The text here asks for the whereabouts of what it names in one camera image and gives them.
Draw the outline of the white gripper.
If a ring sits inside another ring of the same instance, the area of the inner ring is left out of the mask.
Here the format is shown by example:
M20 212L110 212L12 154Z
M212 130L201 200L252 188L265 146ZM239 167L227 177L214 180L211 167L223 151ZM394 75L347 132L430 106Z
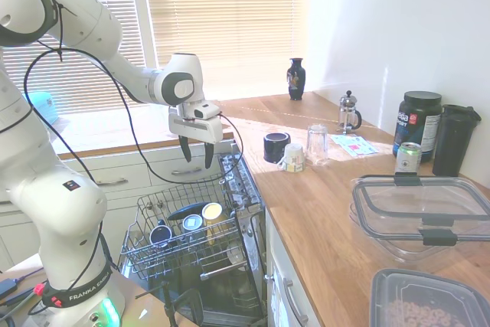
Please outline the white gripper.
M169 108L168 128L178 136L181 151L187 162L191 161L189 139L205 142L204 167L209 169L214 158L214 144L223 139L223 126L219 117L218 106L203 108L203 118L193 117L185 119L178 114L176 107Z

